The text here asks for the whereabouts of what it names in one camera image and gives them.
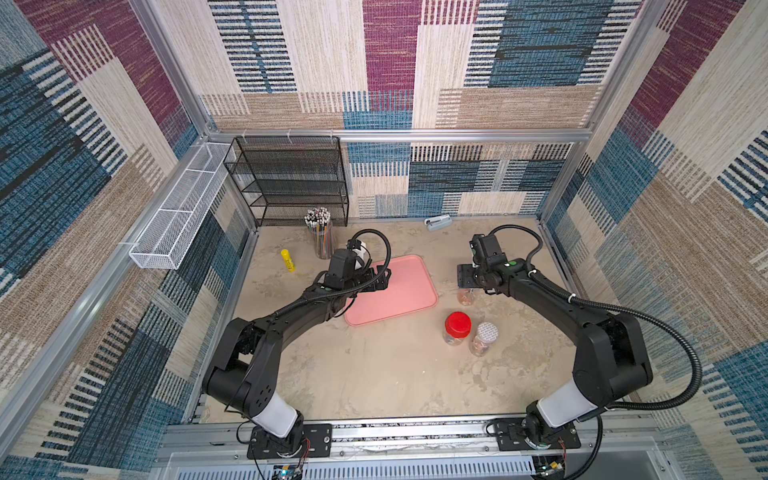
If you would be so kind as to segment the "clear candy jar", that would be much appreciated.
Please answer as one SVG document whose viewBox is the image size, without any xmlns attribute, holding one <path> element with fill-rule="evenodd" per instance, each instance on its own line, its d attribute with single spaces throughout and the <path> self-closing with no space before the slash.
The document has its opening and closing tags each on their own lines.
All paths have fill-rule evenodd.
<svg viewBox="0 0 768 480">
<path fill-rule="evenodd" d="M 476 292 L 471 288 L 461 288 L 457 292 L 457 299 L 463 306 L 471 306 L 476 299 Z"/>
</svg>

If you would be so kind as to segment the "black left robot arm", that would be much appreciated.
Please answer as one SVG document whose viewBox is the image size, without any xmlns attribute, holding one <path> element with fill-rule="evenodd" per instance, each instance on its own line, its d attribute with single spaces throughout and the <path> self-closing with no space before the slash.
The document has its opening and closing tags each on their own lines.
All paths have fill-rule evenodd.
<svg viewBox="0 0 768 480">
<path fill-rule="evenodd" d="M 285 454 L 304 443 L 302 414 L 276 393 L 283 350 L 329 321 L 360 293 L 388 287 L 389 264 L 374 267 L 351 248 L 334 252 L 329 269 L 301 296 L 270 315 L 230 321 L 202 382 L 203 392 L 239 413 Z"/>
</svg>

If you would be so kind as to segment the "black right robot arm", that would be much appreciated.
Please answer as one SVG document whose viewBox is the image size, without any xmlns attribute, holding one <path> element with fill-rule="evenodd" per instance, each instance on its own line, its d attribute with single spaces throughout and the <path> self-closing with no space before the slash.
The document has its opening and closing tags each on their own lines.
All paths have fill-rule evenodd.
<svg viewBox="0 0 768 480">
<path fill-rule="evenodd" d="M 509 260 L 495 235 L 469 242 L 472 262 L 457 268 L 461 278 L 489 295 L 505 295 L 531 307 L 576 347 L 571 379 L 526 409 L 526 440 L 540 447 L 554 441 L 575 420 L 604 412 L 610 404 L 649 385 L 652 368 L 639 321 L 604 307 L 579 306 L 522 258 Z"/>
</svg>

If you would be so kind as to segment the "red lid candy jar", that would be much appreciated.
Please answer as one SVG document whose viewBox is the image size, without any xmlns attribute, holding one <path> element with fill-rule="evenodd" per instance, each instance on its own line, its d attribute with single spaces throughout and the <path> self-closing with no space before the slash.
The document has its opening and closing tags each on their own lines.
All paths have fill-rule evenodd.
<svg viewBox="0 0 768 480">
<path fill-rule="evenodd" d="M 463 312 L 453 312 L 444 322 L 443 339 L 448 345 L 461 344 L 471 333 L 472 320 Z"/>
</svg>

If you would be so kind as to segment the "patterned lid candy jar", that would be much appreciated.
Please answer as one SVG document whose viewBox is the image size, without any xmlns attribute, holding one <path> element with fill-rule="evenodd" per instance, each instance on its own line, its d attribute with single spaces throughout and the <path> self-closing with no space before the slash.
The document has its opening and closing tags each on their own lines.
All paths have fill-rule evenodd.
<svg viewBox="0 0 768 480">
<path fill-rule="evenodd" d="M 469 345 L 470 352 L 478 357 L 484 356 L 498 339 L 498 327 L 491 322 L 477 325 L 475 335 Z"/>
</svg>

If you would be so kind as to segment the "pink plastic tray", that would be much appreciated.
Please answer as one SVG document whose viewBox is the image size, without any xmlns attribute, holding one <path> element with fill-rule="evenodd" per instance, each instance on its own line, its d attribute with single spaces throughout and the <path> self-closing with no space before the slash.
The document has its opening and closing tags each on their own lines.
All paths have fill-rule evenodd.
<svg viewBox="0 0 768 480">
<path fill-rule="evenodd" d="M 438 303 L 437 290 L 424 260 L 418 255 L 393 258 L 388 287 L 361 293 L 344 313 L 350 326 L 362 326 L 432 308 Z"/>
</svg>

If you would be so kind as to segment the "grey stapler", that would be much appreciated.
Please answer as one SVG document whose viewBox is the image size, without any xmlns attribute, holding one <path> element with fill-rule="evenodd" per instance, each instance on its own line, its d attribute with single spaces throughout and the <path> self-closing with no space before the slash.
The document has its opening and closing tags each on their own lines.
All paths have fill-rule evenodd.
<svg viewBox="0 0 768 480">
<path fill-rule="evenodd" d="M 434 217 L 426 218 L 424 220 L 424 225 L 426 226 L 427 230 L 430 232 L 444 229 L 450 226 L 452 223 L 453 223 L 453 219 L 448 214 L 434 216 Z"/>
</svg>

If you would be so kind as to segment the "black mesh shelf rack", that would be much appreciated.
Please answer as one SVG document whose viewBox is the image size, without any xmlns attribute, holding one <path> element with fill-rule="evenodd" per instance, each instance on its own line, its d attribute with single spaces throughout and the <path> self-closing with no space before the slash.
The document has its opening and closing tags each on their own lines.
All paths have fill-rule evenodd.
<svg viewBox="0 0 768 480">
<path fill-rule="evenodd" d="M 335 136 L 238 136 L 223 164 L 256 224 L 300 226 L 323 207 L 336 225 L 349 219 L 349 191 Z"/>
</svg>

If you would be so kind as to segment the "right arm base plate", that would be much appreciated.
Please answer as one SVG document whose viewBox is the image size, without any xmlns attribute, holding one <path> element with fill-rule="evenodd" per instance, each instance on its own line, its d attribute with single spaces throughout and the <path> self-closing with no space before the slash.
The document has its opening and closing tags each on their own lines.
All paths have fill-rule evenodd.
<svg viewBox="0 0 768 480">
<path fill-rule="evenodd" d="M 550 427 L 537 417 L 502 417 L 490 420 L 485 433 L 493 437 L 500 451 L 578 449 L 581 441 L 575 426 Z"/>
</svg>

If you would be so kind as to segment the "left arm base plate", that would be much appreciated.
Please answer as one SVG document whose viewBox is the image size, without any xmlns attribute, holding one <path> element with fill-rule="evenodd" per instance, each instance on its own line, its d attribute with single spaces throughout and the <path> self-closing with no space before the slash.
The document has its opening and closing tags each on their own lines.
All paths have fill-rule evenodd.
<svg viewBox="0 0 768 480">
<path fill-rule="evenodd" d="M 247 448 L 250 460 L 328 458 L 331 452 L 333 426 L 330 423 L 303 424 L 287 437 L 280 438 L 261 427 L 252 430 Z"/>
</svg>

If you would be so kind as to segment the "white mesh wall basket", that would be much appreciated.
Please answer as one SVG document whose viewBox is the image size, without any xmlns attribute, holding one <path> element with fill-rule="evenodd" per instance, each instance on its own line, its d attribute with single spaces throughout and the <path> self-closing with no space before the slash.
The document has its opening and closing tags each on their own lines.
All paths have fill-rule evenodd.
<svg viewBox="0 0 768 480">
<path fill-rule="evenodd" d="M 134 242 L 129 256 L 142 269 L 176 270 L 227 178 L 229 147 L 205 143 L 192 156 L 170 192 Z"/>
</svg>

